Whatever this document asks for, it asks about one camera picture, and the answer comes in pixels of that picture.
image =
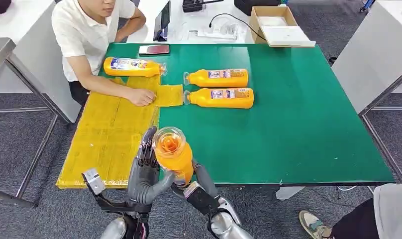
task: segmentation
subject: sneaker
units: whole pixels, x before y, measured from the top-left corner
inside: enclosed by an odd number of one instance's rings
[[[305,231],[314,239],[329,239],[331,228],[324,226],[322,221],[308,211],[299,213],[299,221]]]

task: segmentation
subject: smartphone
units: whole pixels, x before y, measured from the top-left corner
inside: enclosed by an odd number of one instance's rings
[[[169,45],[147,45],[139,47],[140,55],[169,54]]]

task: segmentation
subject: orange juice bottle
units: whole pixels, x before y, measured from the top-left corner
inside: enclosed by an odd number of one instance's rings
[[[162,168],[176,173],[174,183],[178,187],[188,185],[194,168],[192,150],[184,133],[176,127],[164,127],[154,134],[152,145]]]
[[[248,71],[246,69],[198,70],[184,73],[184,84],[200,87],[246,87]]]
[[[164,65],[154,61],[141,59],[107,57],[104,60],[104,71],[111,76],[145,76],[152,77],[163,74]]]
[[[202,88],[195,92],[185,91],[184,102],[201,107],[249,109],[254,103],[254,92],[251,88]]]

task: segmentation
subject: pants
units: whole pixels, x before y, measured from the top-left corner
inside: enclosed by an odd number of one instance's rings
[[[333,226],[330,238],[379,239],[373,199],[366,200]]]
[[[72,99],[84,106],[85,102],[87,102],[89,91],[79,81],[69,82],[69,89],[71,90]]]

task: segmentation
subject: cardboard box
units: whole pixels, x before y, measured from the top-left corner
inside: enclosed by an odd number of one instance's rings
[[[252,7],[249,25],[255,43],[268,43],[270,47],[314,47],[296,23],[291,10],[287,6],[254,6]]]

